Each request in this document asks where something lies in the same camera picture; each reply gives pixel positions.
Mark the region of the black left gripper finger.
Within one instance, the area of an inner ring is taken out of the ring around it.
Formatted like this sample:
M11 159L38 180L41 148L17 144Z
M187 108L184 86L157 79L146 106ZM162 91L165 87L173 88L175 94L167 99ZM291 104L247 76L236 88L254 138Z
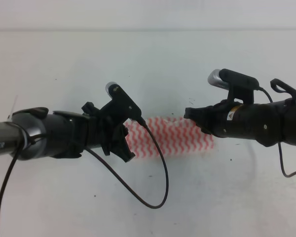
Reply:
M108 153L115 154L124 162L129 162L135 156L126 141L127 135L128 129L124 125L119 125L109 131L106 138Z
M82 107L83 115L93 118L99 119L101 117L101 111L94 106L92 102L86 102Z

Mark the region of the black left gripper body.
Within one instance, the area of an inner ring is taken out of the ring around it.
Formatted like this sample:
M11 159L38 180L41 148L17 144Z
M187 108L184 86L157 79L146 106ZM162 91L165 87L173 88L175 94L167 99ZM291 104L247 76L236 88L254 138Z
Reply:
M103 151L107 151L107 134L122 124L123 116L118 113L101 113L100 118L88 118L86 146L89 148L101 147Z

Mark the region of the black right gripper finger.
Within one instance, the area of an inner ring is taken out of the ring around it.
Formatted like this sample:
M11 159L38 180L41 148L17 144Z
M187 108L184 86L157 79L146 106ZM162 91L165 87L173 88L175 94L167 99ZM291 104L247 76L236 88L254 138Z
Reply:
M195 124L201 129L202 133L212 135L212 125L209 120L197 120Z
M192 121L202 121L206 118L207 108L185 108L184 118Z

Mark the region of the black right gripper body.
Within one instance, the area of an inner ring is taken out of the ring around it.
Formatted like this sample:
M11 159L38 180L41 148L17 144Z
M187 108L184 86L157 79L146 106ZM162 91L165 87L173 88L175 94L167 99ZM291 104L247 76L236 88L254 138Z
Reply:
M245 122L240 119L241 113L248 108L248 104L239 102L228 103L222 100L213 106L207 106L207 115L212 125L212 135L219 138L249 138L245 129Z

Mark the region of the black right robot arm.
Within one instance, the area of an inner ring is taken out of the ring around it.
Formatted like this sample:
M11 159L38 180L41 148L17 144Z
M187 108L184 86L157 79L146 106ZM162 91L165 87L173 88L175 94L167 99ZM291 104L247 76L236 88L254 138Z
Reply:
M279 142L296 146L296 95L266 104L225 99L213 106L186 108L184 118L220 138L255 140L265 147Z

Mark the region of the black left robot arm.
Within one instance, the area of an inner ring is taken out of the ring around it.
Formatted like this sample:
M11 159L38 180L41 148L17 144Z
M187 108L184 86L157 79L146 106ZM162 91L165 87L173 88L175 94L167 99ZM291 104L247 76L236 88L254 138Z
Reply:
M85 148L101 147L105 155L115 154L124 162L135 154L126 141L126 115L113 102L101 109L87 102L83 113L54 111L36 107L14 112L0 122L0 155L16 154L19 160L33 158L79 158Z

